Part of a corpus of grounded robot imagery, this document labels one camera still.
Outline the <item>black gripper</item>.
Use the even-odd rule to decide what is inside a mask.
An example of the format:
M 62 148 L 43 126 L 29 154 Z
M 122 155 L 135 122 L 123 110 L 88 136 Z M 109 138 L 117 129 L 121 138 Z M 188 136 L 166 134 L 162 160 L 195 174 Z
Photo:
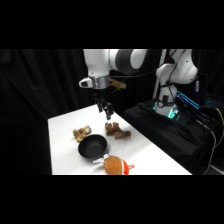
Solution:
M 105 89 L 94 89 L 93 93 L 94 93 L 95 101 L 97 103 L 106 102 L 105 105 L 104 105 L 104 111 L 106 113 L 106 118 L 108 120 L 110 120 L 111 116 L 114 113 L 114 111 L 113 111 L 113 104 L 108 102 L 109 101 L 109 89 L 108 88 L 105 88 Z M 101 104 L 97 104 L 97 106 L 98 106 L 99 112 L 100 113 L 103 112 L 102 105 Z

